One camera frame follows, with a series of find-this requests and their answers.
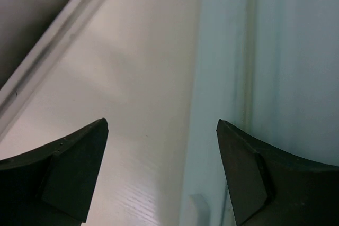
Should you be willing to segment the light blue suitcase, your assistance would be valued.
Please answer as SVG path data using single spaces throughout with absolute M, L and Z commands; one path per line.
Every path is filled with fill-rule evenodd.
M 202 0 L 180 225 L 194 194 L 204 197 L 210 225 L 235 224 L 220 119 L 338 164 L 338 0 Z

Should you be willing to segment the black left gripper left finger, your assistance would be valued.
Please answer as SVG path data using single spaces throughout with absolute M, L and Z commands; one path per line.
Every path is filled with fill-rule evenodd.
M 1 160 L 1 225 L 82 225 L 108 139 L 98 119 L 74 133 Z

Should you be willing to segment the aluminium table frame rail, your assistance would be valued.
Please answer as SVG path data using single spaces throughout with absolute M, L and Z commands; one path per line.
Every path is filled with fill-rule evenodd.
M 104 0 L 1 0 L 1 136 Z

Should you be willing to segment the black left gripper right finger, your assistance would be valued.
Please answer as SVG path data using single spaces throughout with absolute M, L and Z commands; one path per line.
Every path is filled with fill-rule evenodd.
M 338 225 L 338 167 L 304 159 L 219 120 L 237 225 Z

